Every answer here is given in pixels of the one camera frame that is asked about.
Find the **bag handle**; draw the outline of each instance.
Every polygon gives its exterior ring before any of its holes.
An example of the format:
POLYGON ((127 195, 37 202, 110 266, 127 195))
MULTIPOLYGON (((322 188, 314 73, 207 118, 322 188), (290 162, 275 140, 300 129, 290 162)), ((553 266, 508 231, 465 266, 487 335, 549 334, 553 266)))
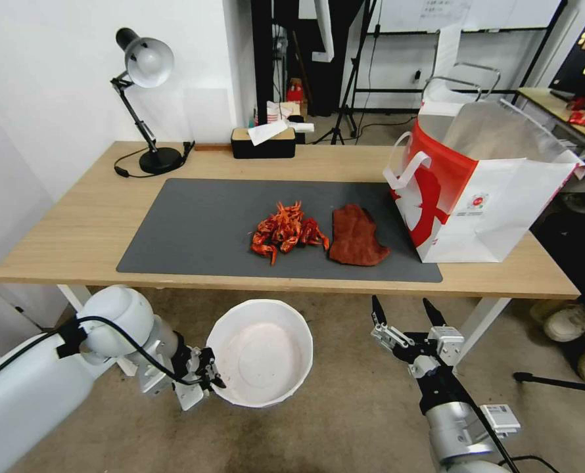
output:
POLYGON ((413 159, 407 164, 406 168, 400 177, 396 177, 396 174, 391 169, 391 161, 393 160, 393 154, 396 151, 396 147, 404 140, 405 137, 411 137, 412 133, 410 131, 406 131, 402 134, 400 138, 395 142, 393 145, 393 149, 391 150, 391 155, 389 156, 389 163, 386 165, 385 170, 383 171, 383 175, 388 182, 389 186, 395 191, 397 189, 403 189, 406 185, 413 179, 413 175, 419 166, 426 166, 429 168, 431 166, 431 157, 423 151, 419 151, 413 159))

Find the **desk lamp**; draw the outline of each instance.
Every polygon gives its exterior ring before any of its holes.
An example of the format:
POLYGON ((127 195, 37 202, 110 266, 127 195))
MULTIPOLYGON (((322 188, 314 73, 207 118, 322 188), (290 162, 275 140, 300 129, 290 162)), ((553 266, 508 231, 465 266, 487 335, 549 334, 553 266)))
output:
POLYGON ((172 50, 158 39, 139 37, 130 28, 120 28, 115 39, 124 50, 126 70, 110 82, 135 120, 135 126, 148 143, 148 151, 141 155, 139 167, 150 174, 163 174, 179 168, 185 162, 181 153, 173 148, 156 147, 156 137, 148 125, 139 119, 124 93, 133 84, 145 89, 163 84, 174 67, 172 50))

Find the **whiteboard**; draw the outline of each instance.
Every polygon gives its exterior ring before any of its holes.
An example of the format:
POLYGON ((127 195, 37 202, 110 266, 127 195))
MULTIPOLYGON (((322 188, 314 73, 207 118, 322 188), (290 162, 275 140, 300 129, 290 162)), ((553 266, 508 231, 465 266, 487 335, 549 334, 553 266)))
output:
POLYGON ((545 28, 560 0, 377 0, 369 23, 373 32, 434 32, 453 23, 465 31, 545 28))

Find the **lamp shade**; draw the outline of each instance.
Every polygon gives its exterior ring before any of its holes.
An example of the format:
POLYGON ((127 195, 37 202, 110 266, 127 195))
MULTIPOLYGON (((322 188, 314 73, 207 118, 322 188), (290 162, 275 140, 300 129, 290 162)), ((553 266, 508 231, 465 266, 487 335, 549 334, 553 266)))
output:
POLYGON ((124 50, 126 72, 140 87, 151 88, 163 84, 174 67, 174 54, 163 41, 139 37, 130 28, 121 28, 117 44, 124 50))

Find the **gray desk mat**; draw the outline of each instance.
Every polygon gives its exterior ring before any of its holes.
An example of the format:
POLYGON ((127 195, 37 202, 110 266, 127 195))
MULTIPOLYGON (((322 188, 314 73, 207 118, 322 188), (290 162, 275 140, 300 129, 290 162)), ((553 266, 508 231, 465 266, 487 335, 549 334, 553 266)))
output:
POLYGON ((421 263, 382 183, 168 179, 117 266, 121 273, 225 275, 365 281, 440 282, 436 264, 421 263), (275 204, 302 201, 332 241, 332 211, 358 204, 373 216, 378 241, 391 248, 372 267, 342 265, 323 248, 279 253, 274 266, 250 251, 257 224, 275 204))

